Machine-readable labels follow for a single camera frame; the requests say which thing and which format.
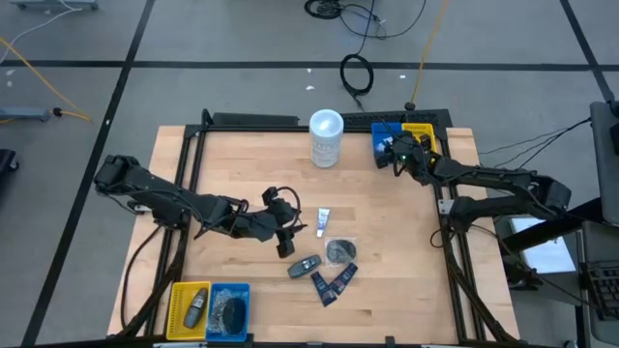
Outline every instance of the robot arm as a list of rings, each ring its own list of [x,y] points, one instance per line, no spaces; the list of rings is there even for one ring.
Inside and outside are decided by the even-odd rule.
[[[567,210],[572,195],[566,186],[536,171],[463,165],[442,157],[433,153],[423,139],[418,142],[409,131],[394,139],[389,154],[396,175],[405,170],[422,185],[454,183],[502,189],[513,194],[483,200],[470,197],[439,200],[439,214],[456,231],[468,231],[477,218],[483,217],[530,214],[552,220]]]
[[[245,199],[196,194],[151,174],[139,165],[137,159],[128,156],[108,156],[94,182],[95,190],[102,195],[128,195],[147,206],[159,225],[182,228],[188,223],[189,216],[194,216],[201,224],[195,239],[208,230],[235,239],[255,238],[260,242],[277,235],[281,258],[294,252],[294,233],[305,227],[294,225],[301,212],[277,198],[277,188],[268,188],[262,194],[267,206],[265,210],[248,213],[249,202]],[[290,221],[293,223],[284,228]]]

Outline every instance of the blue box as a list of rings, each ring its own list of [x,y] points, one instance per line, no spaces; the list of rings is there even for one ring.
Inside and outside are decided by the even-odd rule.
[[[402,123],[387,122],[386,124],[395,135],[402,132]],[[389,159],[385,156],[384,149],[385,140],[389,138],[392,138],[392,135],[382,122],[374,122],[371,124],[371,146],[374,153],[374,161],[379,169],[389,165]]]
[[[215,299],[221,291],[229,290],[232,293],[232,297],[241,297],[245,301],[246,315],[245,326],[243,330],[238,334],[223,334],[214,333],[209,331],[210,321],[206,327],[206,341],[207,342],[245,342],[248,336],[248,324],[250,321],[250,285],[247,283],[212,283],[211,284],[211,299],[209,300],[209,312],[208,319],[211,319]]]

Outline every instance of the wooden tabletop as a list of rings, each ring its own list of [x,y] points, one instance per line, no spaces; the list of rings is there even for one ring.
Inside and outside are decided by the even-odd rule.
[[[159,129],[150,164],[153,174],[173,181],[183,131],[183,127]],[[471,130],[449,129],[448,135],[454,159],[465,164],[479,162]],[[184,187],[191,167],[190,160]],[[380,343],[392,335],[397,343],[457,343],[445,258],[441,249],[429,244],[431,233],[438,229],[432,189],[406,175],[394,177],[391,168],[376,169],[370,134],[346,133],[339,162],[330,169],[311,163],[308,133],[207,134],[197,192],[246,198],[259,208],[260,195],[270,186],[293,187],[301,197],[301,220],[309,226],[296,235],[296,252],[279,259],[277,238],[260,243],[209,232],[197,241],[191,239],[183,280],[248,282],[250,332],[256,341]],[[483,188],[458,187],[458,191],[477,199],[486,197]],[[282,196],[294,202],[290,195]],[[316,217],[321,207],[332,212],[325,236],[318,239]],[[489,219],[477,223],[492,228]],[[150,216],[136,219],[128,259],[154,228]],[[197,223],[192,228],[193,235]],[[325,308],[310,278],[290,279],[286,269],[315,253],[324,260],[325,238],[330,237],[356,238],[359,271],[338,300]],[[161,240],[162,233],[133,265],[128,316],[137,312],[152,290]],[[468,242],[478,293],[506,331],[518,337],[496,241],[471,229]],[[329,282],[342,268],[321,265],[318,271]],[[120,289],[110,334],[121,330]],[[167,301],[165,294],[160,302],[159,334]],[[469,315],[465,319],[473,337]]]

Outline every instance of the gray floor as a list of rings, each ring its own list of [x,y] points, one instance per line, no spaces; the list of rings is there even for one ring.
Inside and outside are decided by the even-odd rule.
[[[100,2],[98,12],[70,14],[16,47],[33,60],[123,61],[145,0]],[[571,3],[598,61],[619,64],[613,40],[619,3]],[[404,28],[420,7],[421,0],[376,2],[389,33]],[[415,29],[397,39],[368,40],[363,55],[370,61],[418,62],[439,8],[440,1],[428,0]],[[47,19],[42,11],[0,3],[0,35],[7,40]],[[364,29],[361,19],[348,19]],[[306,15],[302,0],[157,0],[136,59],[338,62],[360,43],[339,21]],[[586,64],[558,0],[452,1],[428,60]],[[23,337],[120,69],[40,71],[94,123],[63,117],[0,125],[0,148],[17,150],[22,163],[0,195],[0,346],[17,345]],[[361,70],[347,75],[352,81],[365,78]],[[619,72],[604,75],[619,91]],[[366,110],[401,109],[416,76],[414,70],[375,71],[374,88],[363,97]],[[417,101],[420,108],[449,108],[455,125],[472,128],[483,151],[585,119],[589,103],[601,98],[590,72],[432,70],[424,72]],[[0,104],[65,106],[25,68],[0,68]],[[203,107],[298,115],[304,124],[318,108],[357,111],[334,69],[133,69],[103,154],[132,155],[148,165],[158,126],[197,122]],[[482,160],[494,164],[518,150]],[[567,134],[528,167],[568,185],[572,205],[599,194],[588,127]],[[38,343],[104,336],[132,226],[133,217],[90,192]],[[548,345],[575,338],[571,307],[521,294],[513,299],[523,338]]]

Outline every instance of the white cylindrical container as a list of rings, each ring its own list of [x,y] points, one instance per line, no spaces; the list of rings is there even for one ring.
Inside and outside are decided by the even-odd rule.
[[[339,160],[339,145],[344,132],[344,120],[334,110],[322,109],[309,119],[311,133],[311,161],[318,167],[328,168]]]

